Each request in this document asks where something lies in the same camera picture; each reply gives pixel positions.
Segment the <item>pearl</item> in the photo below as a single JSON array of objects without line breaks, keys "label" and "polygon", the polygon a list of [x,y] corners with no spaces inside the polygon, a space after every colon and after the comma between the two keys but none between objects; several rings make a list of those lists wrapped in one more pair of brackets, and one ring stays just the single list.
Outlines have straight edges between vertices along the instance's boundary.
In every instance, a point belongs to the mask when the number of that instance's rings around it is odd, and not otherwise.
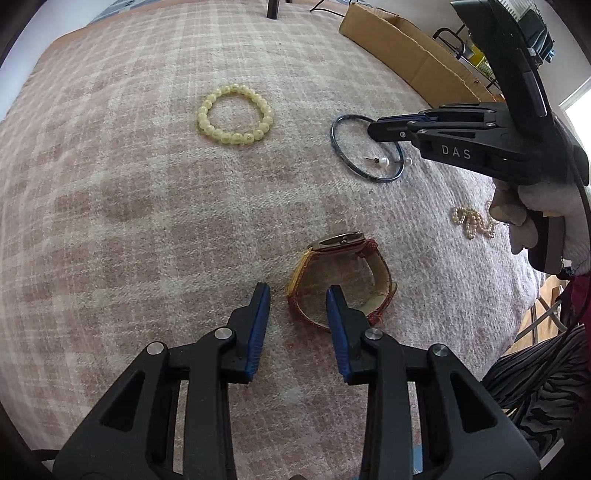
[{"label": "pearl", "polygon": [[[490,202],[486,204],[486,211],[488,212],[491,206]],[[483,216],[474,208],[468,207],[454,207],[452,209],[452,223],[455,225],[463,225],[464,235],[469,240],[474,240],[476,234],[479,233],[489,239],[495,237],[495,227],[499,224],[494,219],[485,225]]]}]

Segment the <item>blue bangle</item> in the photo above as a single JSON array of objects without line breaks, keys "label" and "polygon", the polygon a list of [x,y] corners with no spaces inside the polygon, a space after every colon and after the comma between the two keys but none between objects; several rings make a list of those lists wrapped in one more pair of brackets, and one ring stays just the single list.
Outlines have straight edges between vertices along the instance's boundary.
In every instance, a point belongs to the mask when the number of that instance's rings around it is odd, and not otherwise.
[{"label": "blue bangle", "polygon": [[365,122],[369,122],[369,123],[373,123],[374,120],[367,117],[367,116],[355,115],[354,113],[348,113],[346,115],[341,115],[340,117],[336,118],[335,121],[330,126],[330,143],[333,146],[333,148],[335,149],[335,152],[337,152],[337,155],[341,158],[341,160],[343,160],[345,162],[345,165],[347,165],[357,175],[360,175],[365,179],[375,181],[377,183],[390,183],[391,181],[398,180],[400,178],[400,175],[402,175],[402,172],[404,171],[404,155],[402,153],[402,148],[400,148],[400,144],[398,142],[394,142],[394,144],[396,145],[396,149],[398,150],[398,156],[399,156],[399,160],[395,160],[395,162],[400,163],[400,168],[394,174],[394,176],[392,176],[392,177],[375,177],[373,175],[370,175],[369,173],[361,170],[361,168],[359,168],[357,165],[354,165],[354,163],[351,162],[347,158],[347,156],[343,153],[343,151],[339,147],[339,144],[336,141],[336,135],[335,135],[336,126],[339,123],[341,123],[343,120],[364,120]]}]

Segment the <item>white glove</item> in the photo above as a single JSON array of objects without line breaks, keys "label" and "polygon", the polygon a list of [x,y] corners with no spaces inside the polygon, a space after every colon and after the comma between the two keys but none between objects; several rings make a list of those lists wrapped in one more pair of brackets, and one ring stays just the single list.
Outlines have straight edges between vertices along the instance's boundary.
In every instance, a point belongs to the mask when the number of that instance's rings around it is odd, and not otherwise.
[{"label": "white glove", "polygon": [[[491,216],[509,224],[511,251],[517,255],[524,248],[533,248],[538,243],[538,232],[529,210],[544,212],[550,216],[564,216],[566,231],[563,258],[572,262],[576,275],[589,272],[589,230],[579,191],[575,185],[537,183],[531,186],[510,186],[495,180],[495,197],[491,203]],[[587,198],[591,189],[585,189]]]}]

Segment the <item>yellow bead bracelet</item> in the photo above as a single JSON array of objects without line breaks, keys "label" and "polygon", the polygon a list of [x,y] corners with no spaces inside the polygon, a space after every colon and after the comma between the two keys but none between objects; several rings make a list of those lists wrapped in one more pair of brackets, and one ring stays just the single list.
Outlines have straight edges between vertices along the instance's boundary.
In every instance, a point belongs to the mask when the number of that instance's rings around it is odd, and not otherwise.
[{"label": "yellow bead bracelet", "polygon": [[[226,132],[221,128],[214,127],[207,118],[207,112],[213,106],[218,98],[222,95],[228,95],[230,93],[240,93],[246,98],[250,99],[257,107],[259,107],[262,113],[262,120],[252,132],[241,134],[238,132]],[[203,101],[202,105],[197,110],[197,123],[199,128],[203,130],[203,133],[208,137],[212,137],[214,140],[222,142],[224,144],[242,145],[251,144],[255,140],[261,140],[265,134],[271,128],[273,124],[273,110],[269,106],[269,103],[253,89],[246,85],[238,85],[234,83],[232,85],[224,85],[220,88],[216,88],[213,93],[210,93],[207,98]]]}]

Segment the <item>metal screw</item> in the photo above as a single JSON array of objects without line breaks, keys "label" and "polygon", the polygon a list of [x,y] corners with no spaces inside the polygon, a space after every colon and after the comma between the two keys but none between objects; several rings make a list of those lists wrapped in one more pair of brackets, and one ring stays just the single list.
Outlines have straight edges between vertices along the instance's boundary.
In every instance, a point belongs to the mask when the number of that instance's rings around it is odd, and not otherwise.
[{"label": "metal screw", "polygon": [[442,343],[436,343],[431,347],[433,349],[433,354],[437,356],[448,356],[449,355],[449,348],[447,348]]},{"label": "metal screw", "polygon": [[160,355],[164,352],[164,344],[161,342],[152,342],[146,347],[146,351],[150,355]]},{"label": "metal screw", "polygon": [[365,337],[369,338],[370,340],[380,340],[383,337],[382,330],[379,328],[368,328],[365,331]]},{"label": "metal screw", "polygon": [[226,340],[232,336],[232,331],[228,327],[218,328],[214,333],[218,340]]}]

